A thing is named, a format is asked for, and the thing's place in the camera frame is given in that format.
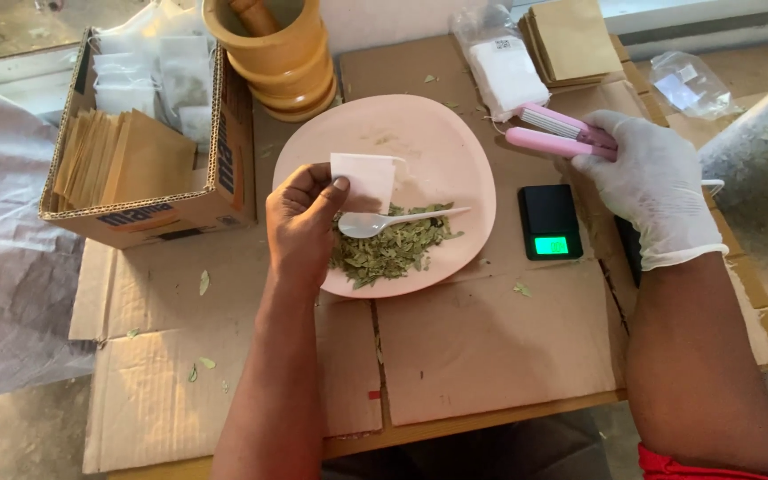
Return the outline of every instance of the wooden pestle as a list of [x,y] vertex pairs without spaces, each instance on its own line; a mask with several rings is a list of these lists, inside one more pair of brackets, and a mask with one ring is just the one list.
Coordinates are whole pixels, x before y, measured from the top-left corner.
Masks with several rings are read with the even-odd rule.
[[229,7],[236,12],[241,24],[253,37],[265,37],[281,30],[263,0],[229,0]]

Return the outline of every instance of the fingernail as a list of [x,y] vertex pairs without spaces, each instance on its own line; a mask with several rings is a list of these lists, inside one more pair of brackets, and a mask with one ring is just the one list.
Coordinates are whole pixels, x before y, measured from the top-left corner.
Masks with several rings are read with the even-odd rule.
[[339,177],[334,180],[334,186],[342,191],[346,191],[348,189],[348,179],[346,177]]

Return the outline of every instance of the person's left hand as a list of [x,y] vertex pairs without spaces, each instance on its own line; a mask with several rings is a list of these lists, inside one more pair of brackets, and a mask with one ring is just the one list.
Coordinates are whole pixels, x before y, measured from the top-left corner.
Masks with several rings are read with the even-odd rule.
[[265,199],[272,271],[317,291],[334,248],[332,221],[348,197],[348,179],[331,182],[330,164],[304,165]]

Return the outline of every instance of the table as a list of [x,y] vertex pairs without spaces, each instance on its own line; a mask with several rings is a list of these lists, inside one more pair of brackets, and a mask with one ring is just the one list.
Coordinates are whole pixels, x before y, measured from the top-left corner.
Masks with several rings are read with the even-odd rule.
[[[613,42],[616,45],[620,59],[624,61],[624,72],[628,76],[628,79],[634,85],[636,85],[636,90],[638,91],[639,96],[645,104],[646,108],[648,109],[652,120],[658,125],[668,126],[666,117],[660,111],[660,106],[656,101],[656,97],[652,92],[650,92],[647,82],[644,80],[644,78],[641,77],[641,74],[636,71],[635,67],[631,68],[632,64],[630,62],[630,57],[626,54],[624,47],[620,45],[617,37],[613,37]],[[342,85],[342,87],[344,92],[346,92],[349,88],[348,85],[345,84]],[[272,133],[272,136],[263,138],[257,133],[258,129],[256,119],[258,118],[258,115],[256,110],[254,118],[255,152],[259,152],[260,149],[265,146],[270,148],[272,145],[280,145],[285,143],[288,137],[291,136],[292,132],[294,132],[294,130],[297,128],[293,125],[286,125],[285,128],[276,129]],[[264,196],[262,192],[258,192],[258,195],[260,198]],[[370,449],[384,448],[408,442],[415,442],[438,436],[446,436],[464,431],[473,431],[494,425],[506,424],[519,420],[528,420],[541,416],[551,415],[554,413],[577,410],[580,408],[594,407],[596,405],[625,400],[626,394],[624,390],[603,392],[578,398],[555,400],[524,407],[499,410],[496,412],[485,412],[464,417],[436,420],[432,422],[410,424],[399,427],[393,426],[390,420],[387,386],[385,384],[382,385],[381,398],[383,406],[383,431],[378,434],[371,434],[359,438],[327,439],[324,444],[325,456],[327,458],[362,452]],[[211,457],[203,457],[199,459],[182,460],[178,462],[156,464],[141,468],[110,472],[108,474],[108,478],[115,480],[148,480],[153,478],[175,480],[177,478],[207,478],[211,464]]]

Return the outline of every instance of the digital scale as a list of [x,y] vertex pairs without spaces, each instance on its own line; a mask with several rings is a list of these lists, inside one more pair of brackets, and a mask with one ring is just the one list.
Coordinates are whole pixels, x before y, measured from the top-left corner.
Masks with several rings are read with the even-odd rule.
[[574,260],[583,256],[570,186],[523,187],[517,198],[529,260]]

